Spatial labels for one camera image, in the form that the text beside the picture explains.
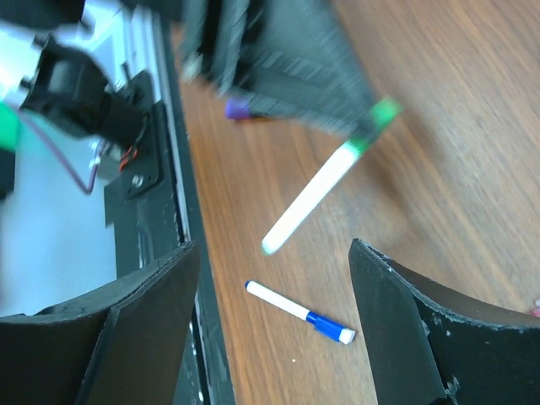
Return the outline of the pink marker pen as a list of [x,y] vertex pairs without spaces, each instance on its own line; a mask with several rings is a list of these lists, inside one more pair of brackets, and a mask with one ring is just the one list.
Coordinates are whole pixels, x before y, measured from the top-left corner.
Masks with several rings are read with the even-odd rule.
[[535,317],[540,317],[540,300],[534,302],[533,307],[528,311],[528,314]]

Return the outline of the blue cap marker near front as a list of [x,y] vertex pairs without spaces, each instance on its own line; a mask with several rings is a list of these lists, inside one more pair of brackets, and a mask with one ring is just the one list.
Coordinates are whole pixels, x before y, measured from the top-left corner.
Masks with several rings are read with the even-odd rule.
[[245,283],[245,288],[248,293],[255,295],[257,298],[274,305],[280,310],[285,311],[302,321],[310,323],[317,332],[335,342],[347,345],[355,338],[356,331],[309,310],[303,305],[286,298],[254,280],[247,281]]

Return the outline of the green cap white marker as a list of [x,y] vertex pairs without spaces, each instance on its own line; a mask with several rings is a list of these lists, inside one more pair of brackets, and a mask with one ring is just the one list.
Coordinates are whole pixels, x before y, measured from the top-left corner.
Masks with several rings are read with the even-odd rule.
[[401,111],[402,107],[392,98],[380,100],[370,109],[368,117],[374,124],[372,134],[352,136],[328,158],[262,239],[262,252],[265,255],[271,256],[283,246]]

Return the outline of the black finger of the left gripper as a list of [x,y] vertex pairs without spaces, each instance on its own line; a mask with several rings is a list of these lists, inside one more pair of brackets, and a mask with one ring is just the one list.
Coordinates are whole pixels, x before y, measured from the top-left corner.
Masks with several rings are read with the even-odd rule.
[[328,1],[252,1],[230,91],[251,113],[372,135],[375,97]]

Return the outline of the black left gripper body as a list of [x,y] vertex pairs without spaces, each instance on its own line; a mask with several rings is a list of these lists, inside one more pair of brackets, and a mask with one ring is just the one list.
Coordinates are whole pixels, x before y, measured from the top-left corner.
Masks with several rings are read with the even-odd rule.
[[259,32],[263,1],[124,1],[133,11],[148,8],[184,28],[184,73],[202,77],[227,93],[237,74],[242,42]]

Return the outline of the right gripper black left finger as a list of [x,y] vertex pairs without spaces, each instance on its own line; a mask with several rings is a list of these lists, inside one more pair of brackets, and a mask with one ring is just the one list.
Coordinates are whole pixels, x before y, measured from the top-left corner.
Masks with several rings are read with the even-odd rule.
[[199,269],[189,242],[33,316],[3,317],[2,403],[172,403]]

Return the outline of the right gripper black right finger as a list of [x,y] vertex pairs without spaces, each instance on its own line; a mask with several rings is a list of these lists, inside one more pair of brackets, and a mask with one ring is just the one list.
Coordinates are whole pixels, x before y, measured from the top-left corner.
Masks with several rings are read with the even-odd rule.
[[351,281],[380,404],[537,404],[539,320],[461,294],[360,239]]

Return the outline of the aluminium frame rail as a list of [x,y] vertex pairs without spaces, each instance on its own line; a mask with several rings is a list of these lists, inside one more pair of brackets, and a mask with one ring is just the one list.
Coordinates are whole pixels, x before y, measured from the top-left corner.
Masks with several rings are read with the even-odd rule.
[[157,161],[152,163],[143,155],[143,147],[138,147],[138,155],[132,163],[120,169],[121,152],[110,146],[102,155],[97,176],[107,183],[115,183],[128,201],[136,204],[139,217],[143,211],[155,214],[146,225],[140,219],[139,234],[147,239],[162,237],[173,245],[186,239],[185,225],[181,214],[183,196],[182,184],[178,179],[174,161],[175,151],[171,137],[176,134],[174,118],[171,116],[169,79],[165,77],[165,46],[159,32],[159,17],[141,8],[130,11],[116,5],[108,7],[98,4],[93,10],[100,29],[100,40],[112,43],[111,52],[105,58],[106,71],[112,72],[114,89],[135,90],[139,85],[145,102],[153,102],[155,117],[153,125],[160,130],[155,141]]

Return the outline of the purple black highlighter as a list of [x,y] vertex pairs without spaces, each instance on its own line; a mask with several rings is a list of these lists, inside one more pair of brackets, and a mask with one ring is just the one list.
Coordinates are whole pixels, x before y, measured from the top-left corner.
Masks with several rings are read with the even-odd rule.
[[249,102],[242,98],[228,98],[224,105],[226,119],[241,122],[247,120],[272,120],[273,117],[266,112],[256,110]]

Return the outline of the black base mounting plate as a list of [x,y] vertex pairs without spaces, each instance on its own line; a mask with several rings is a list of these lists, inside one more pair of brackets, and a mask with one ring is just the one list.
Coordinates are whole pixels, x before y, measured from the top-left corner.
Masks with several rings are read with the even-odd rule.
[[172,393],[163,404],[233,404],[234,387],[224,345],[216,290],[192,158],[182,110],[178,45],[172,24],[139,9],[125,22],[128,65],[144,73],[153,90],[157,133],[157,181],[128,197],[120,180],[105,188],[105,218],[113,224],[116,272],[128,275],[141,267],[184,253],[172,285],[165,289],[167,307],[151,317],[160,333],[161,352],[173,363],[167,373]]

